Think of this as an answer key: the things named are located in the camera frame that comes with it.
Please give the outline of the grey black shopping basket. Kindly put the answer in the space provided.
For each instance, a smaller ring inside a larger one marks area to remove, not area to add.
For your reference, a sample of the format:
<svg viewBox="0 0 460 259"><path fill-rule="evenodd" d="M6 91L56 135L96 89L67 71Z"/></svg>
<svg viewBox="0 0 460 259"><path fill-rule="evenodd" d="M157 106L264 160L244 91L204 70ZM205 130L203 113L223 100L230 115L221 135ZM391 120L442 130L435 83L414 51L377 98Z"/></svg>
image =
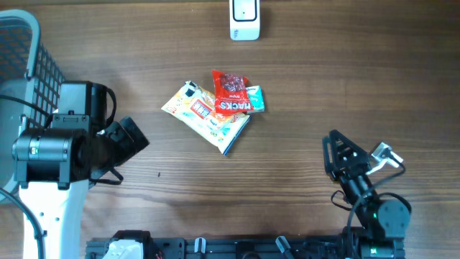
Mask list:
<svg viewBox="0 0 460 259"><path fill-rule="evenodd" d="M29 127L41 127L58 109L65 76L41 41L38 20L19 9L1 12L1 187L16 194L12 144Z"/></svg>

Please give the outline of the red candy bag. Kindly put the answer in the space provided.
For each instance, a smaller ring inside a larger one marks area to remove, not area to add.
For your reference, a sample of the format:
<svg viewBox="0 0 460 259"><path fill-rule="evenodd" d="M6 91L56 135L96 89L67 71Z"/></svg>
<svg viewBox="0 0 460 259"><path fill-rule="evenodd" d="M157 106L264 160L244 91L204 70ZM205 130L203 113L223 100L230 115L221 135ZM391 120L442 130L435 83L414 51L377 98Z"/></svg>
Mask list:
<svg viewBox="0 0 460 259"><path fill-rule="evenodd" d="M248 78L212 70L215 88L215 110L218 114L236 114L253 110L247 94Z"/></svg>

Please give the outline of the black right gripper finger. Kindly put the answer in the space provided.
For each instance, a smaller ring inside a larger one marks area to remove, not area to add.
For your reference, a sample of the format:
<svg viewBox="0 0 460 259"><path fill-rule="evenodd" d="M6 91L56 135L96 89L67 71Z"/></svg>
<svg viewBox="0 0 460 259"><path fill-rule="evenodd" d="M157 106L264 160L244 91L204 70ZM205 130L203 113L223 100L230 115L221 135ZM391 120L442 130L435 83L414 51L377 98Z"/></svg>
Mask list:
<svg viewBox="0 0 460 259"><path fill-rule="evenodd" d="M326 174L331 175L332 173L332 155L330 154L331 148L331 140L330 137L326 136L322 139L323 144L323 161L324 161L324 169Z"/></svg>
<svg viewBox="0 0 460 259"><path fill-rule="evenodd" d="M329 139L331 141L333 169L351 168L369 163L367 152L338 130L331 130Z"/></svg>

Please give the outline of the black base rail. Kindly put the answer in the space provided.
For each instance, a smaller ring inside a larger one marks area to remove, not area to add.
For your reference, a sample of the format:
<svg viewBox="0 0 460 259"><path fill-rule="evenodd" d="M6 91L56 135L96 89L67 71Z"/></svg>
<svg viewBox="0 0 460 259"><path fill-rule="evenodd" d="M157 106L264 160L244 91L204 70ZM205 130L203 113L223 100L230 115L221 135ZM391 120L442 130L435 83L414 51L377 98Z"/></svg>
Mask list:
<svg viewBox="0 0 460 259"><path fill-rule="evenodd" d="M252 238L207 240L153 238L148 231L120 230L113 237L86 243L86 258L405 258L402 241L371 241L357 237L354 248L346 235L304 238Z"/></svg>

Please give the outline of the teal tissue pack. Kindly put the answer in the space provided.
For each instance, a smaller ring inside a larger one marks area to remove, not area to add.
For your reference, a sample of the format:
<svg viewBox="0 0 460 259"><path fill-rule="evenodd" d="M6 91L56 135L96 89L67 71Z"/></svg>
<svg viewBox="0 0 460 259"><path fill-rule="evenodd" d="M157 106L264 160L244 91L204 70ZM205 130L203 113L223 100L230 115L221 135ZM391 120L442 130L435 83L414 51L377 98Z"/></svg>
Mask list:
<svg viewBox="0 0 460 259"><path fill-rule="evenodd" d="M260 113L265 110L265 102L260 86L247 87L247 96L252 105L252 110L248 111L247 114Z"/></svg>

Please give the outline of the yellow wet wipes pack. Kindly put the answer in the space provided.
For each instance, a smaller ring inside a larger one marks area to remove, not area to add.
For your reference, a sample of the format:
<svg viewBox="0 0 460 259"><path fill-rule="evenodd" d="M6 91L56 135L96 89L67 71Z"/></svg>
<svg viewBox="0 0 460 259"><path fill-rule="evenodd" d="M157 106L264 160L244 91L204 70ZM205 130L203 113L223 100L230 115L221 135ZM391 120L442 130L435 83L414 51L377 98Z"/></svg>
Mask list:
<svg viewBox="0 0 460 259"><path fill-rule="evenodd" d="M215 96L197 83L186 81L184 86L165 104L162 110L173 115L205 140L227 155L251 116L238 114L218 114Z"/></svg>

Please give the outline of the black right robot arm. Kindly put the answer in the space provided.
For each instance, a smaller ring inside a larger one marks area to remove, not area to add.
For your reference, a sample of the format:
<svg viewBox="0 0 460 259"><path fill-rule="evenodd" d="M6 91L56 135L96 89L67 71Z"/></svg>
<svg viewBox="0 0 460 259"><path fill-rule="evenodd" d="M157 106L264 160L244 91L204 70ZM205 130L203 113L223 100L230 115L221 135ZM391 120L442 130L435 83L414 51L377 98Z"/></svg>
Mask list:
<svg viewBox="0 0 460 259"><path fill-rule="evenodd" d="M334 129L323 140L326 175L340 185L349 207L340 235L339 258L404 258L412 207L398 194L377 188L406 172L403 159L381 142L367 153Z"/></svg>

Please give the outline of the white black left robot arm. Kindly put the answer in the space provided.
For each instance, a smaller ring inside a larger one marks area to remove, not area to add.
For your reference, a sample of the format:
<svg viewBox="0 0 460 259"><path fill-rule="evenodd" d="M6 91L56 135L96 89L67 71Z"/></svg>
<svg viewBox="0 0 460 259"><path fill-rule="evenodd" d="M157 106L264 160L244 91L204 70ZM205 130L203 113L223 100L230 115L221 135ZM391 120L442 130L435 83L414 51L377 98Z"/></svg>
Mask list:
<svg viewBox="0 0 460 259"><path fill-rule="evenodd" d="M131 117L117 122L106 113L107 100L115 98L105 85L66 81L57 112L12 145L24 258L78 258L88 190L121 184L117 167L149 145Z"/></svg>

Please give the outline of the white barcode scanner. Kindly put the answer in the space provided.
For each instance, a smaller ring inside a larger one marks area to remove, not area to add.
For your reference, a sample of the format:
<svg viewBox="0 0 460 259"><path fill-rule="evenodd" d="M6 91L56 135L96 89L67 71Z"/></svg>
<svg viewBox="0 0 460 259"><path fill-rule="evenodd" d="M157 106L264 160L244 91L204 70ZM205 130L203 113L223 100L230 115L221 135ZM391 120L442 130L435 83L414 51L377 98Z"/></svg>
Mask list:
<svg viewBox="0 0 460 259"><path fill-rule="evenodd" d="M229 0L230 38L233 41L257 40L260 17L260 0Z"/></svg>

